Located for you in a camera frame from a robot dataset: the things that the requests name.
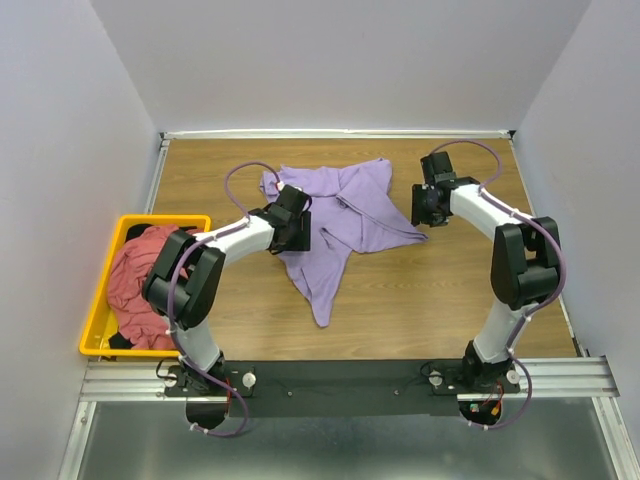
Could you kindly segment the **purple t shirt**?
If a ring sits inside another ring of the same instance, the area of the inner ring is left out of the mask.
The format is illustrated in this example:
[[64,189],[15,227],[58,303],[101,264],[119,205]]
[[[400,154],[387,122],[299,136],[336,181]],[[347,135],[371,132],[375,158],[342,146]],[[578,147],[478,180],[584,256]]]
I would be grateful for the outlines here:
[[270,202],[277,197],[277,180],[311,197],[310,249],[284,252],[279,259],[321,328],[330,324],[334,300],[353,252],[377,253],[427,240],[389,197],[392,164],[387,159],[344,168],[284,166],[277,175],[265,173],[260,180],[260,190]]

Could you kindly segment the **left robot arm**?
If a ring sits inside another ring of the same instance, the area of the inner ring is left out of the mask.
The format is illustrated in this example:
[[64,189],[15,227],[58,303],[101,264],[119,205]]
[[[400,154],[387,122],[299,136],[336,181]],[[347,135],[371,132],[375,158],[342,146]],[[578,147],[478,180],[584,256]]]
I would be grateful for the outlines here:
[[169,235],[142,288],[143,299],[165,317],[168,335],[189,373],[225,384],[224,359],[207,326],[224,269],[248,255],[306,252],[311,246],[311,196],[282,184],[276,199],[222,228]]

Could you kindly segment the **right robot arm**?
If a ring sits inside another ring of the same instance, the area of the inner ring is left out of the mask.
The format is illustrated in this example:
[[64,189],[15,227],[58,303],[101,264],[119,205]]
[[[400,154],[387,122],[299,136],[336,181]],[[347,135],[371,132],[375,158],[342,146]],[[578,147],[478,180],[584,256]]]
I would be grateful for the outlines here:
[[450,373],[466,390],[478,391],[506,377],[526,325],[557,297],[563,273],[557,224],[524,215],[474,178],[457,176],[445,151],[430,153],[420,164],[424,182],[412,186],[411,223],[441,227],[458,216],[492,241],[494,302],[461,366]]

